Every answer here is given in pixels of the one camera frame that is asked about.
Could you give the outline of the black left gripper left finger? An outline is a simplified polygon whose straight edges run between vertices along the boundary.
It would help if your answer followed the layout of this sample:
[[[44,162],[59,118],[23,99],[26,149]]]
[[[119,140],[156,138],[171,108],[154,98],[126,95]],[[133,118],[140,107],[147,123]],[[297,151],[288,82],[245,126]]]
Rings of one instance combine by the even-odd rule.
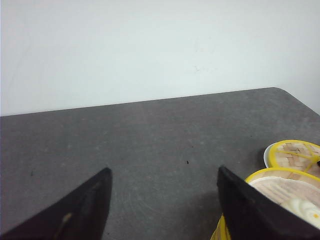
[[[65,197],[2,234],[2,240],[100,240],[110,211],[108,167]]]

